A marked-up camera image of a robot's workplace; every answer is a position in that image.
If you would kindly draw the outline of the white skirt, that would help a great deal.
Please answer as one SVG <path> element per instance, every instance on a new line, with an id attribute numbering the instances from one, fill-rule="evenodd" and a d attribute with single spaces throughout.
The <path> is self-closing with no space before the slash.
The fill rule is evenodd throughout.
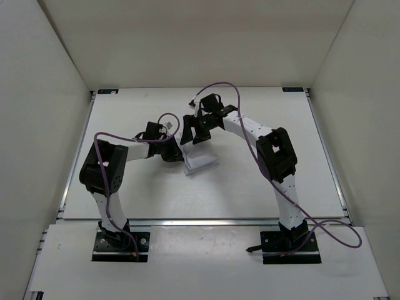
<path id="1" fill-rule="evenodd" d="M 186 176 L 219 164 L 219 157 L 210 141 L 198 144 L 193 144 L 191 141 L 183 145 L 179 144 L 179 148 L 184 159 L 184 173 Z"/>

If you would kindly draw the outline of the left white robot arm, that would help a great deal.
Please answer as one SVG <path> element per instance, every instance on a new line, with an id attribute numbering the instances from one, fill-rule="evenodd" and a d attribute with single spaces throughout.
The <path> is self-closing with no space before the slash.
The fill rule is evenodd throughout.
<path id="1" fill-rule="evenodd" d="M 126 164 L 131 161 L 161 156 L 168 163 L 181 162 L 182 152 L 168 123 L 148 122 L 143 133 L 124 144 L 100 139 L 97 133 L 79 173 L 79 181 L 94 198 L 101 215 L 100 228 L 109 233 L 110 243 L 118 249 L 131 240 L 128 219 L 123 213 L 119 188 Z"/>

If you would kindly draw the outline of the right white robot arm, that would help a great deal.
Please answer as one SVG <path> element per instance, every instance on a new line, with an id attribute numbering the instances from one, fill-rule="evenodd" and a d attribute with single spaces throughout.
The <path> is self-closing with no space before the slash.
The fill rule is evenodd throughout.
<path id="1" fill-rule="evenodd" d="M 194 114 L 183 117 L 180 145 L 193 146 L 208 141 L 214 128 L 243 138 L 251 150 L 256 150 L 259 169 L 275 189 L 281 245 L 287 250 L 295 250 L 308 230 L 304 214 L 297 207 L 295 172 L 298 159 L 288 132 L 282 127 L 263 126 L 243 115 L 237 107 L 225 106 L 217 94 L 210 94 L 200 101 L 193 99 L 189 106 L 194 109 Z"/>

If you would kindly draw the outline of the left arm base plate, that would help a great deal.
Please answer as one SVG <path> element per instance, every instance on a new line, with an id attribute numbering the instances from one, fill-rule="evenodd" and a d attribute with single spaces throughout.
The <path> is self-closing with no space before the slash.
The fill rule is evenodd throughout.
<path id="1" fill-rule="evenodd" d="M 148 261 L 151 233 L 149 231 L 135 231 L 131 232 L 131 235 L 136 241 L 138 256 L 134 244 L 125 234 L 122 234 L 122 241 L 117 241 L 97 229 L 91 261 L 146 263 Z"/>

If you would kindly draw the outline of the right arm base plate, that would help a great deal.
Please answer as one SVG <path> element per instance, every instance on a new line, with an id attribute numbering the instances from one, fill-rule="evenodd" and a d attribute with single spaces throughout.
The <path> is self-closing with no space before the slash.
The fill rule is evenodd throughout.
<path id="1" fill-rule="evenodd" d="M 285 240 L 280 231 L 261 231 L 263 264 L 321 264 L 315 233 L 306 234 L 293 245 Z"/>

